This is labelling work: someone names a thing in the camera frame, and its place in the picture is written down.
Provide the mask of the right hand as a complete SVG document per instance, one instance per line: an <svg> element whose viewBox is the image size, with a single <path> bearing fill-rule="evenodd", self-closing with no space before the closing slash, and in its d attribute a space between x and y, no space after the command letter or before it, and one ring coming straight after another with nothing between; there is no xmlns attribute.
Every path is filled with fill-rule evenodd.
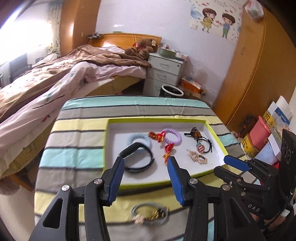
<svg viewBox="0 0 296 241"><path fill-rule="evenodd" d="M280 214L278 217L275 216L271 220L266 220L266 219L261 219L256 214L251 213L251 216L257 223L257 226L259 228L268 229L268 230L275 230L276 228L278 228L278 226L280 226L287 219L289 215L290 213L286 213L285 211L282 214Z"/></svg>

